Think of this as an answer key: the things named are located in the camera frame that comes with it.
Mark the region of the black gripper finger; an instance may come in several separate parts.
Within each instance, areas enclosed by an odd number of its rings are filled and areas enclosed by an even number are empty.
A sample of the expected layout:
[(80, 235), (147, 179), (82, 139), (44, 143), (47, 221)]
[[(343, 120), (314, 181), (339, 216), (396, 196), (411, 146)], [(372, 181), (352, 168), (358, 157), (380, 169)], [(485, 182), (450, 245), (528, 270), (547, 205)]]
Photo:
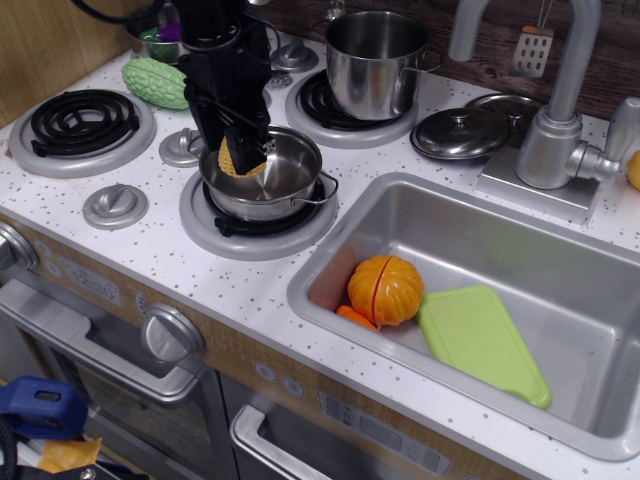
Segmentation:
[(190, 100), (189, 106), (206, 148), (211, 152), (219, 150), (230, 125), (225, 108), (220, 102), (204, 97)]
[(235, 172), (246, 175), (266, 162), (273, 137), (267, 127), (228, 127), (227, 145)]

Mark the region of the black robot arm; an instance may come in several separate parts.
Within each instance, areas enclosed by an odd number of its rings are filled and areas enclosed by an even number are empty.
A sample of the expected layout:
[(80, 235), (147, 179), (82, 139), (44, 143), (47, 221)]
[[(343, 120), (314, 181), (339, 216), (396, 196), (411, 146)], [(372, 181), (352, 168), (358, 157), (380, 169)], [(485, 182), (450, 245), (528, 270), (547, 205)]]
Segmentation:
[(175, 1), (185, 98), (206, 147), (225, 142), (235, 171), (266, 162), (275, 141), (263, 91), (272, 78), (270, 22), (247, 1)]

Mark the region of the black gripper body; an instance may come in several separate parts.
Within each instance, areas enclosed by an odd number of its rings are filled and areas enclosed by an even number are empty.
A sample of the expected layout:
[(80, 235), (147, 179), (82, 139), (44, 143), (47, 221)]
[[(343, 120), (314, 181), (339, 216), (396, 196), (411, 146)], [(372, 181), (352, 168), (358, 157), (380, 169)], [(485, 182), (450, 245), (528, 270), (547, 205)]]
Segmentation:
[(213, 48), (189, 48), (179, 59), (186, 100), (220, 102), (230, 117), (228, 127), (268, 128), (263, 89), (271, 78), (269, 53), (264, 29), (242, 29), (230, 42)]

